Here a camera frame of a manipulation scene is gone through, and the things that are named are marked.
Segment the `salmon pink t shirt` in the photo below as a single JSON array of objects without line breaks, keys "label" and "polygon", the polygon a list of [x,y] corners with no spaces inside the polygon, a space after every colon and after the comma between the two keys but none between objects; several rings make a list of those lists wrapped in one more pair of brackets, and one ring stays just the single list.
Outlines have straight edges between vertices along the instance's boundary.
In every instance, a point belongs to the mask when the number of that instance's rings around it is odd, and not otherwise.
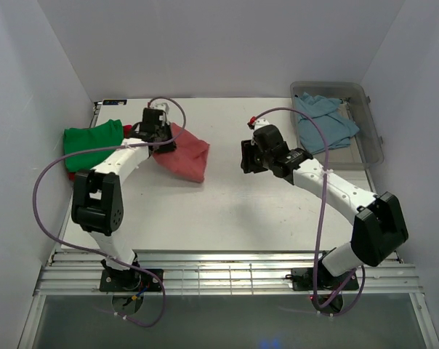
[{"label": "salmon pink t shirt", "polygon": [[210,144],[185,130],[175,140],[172,152],[153,153],[155,161],[172,174],[191,182],[202,183],[205,177]]}]

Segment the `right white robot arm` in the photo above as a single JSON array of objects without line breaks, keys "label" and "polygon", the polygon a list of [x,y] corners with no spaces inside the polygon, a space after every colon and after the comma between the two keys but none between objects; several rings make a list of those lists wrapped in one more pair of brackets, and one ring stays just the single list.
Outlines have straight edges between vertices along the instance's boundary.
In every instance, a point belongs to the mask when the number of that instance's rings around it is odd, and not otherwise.
[{"label": "right white robot arm", "polygon": [[372,193],[330,173],[307,151],[290,149],[278,128],[266,121],[255,121],[250,127],[252,138],[241,143],[244,173],[270,171],[320,198],[353,227],[348,242],[318,258],[315,280],[319,287],[331,289],[342,284],[351,270],[362,265],[378,266],[408,240],[395,195]]}]

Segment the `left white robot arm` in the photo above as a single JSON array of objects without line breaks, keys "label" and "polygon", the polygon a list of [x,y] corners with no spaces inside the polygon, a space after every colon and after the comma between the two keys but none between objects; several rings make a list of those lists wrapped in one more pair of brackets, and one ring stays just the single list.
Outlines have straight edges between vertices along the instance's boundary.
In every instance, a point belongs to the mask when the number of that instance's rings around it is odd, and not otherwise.
[{"label": "left white robot arm", "polygon": [[126,243],[120,226],[124,218],[121,186],[139,164],[154,153],[174,151],[174,142],[168,121],[169,106],[158,103],[144,108],[142,120],[129,130],[122,149],[109,155],[91,169],[75,174],[71,219],[87,232],[105,254],[102,266],[111,281],[127,291],[141,284],[137,255]]}]

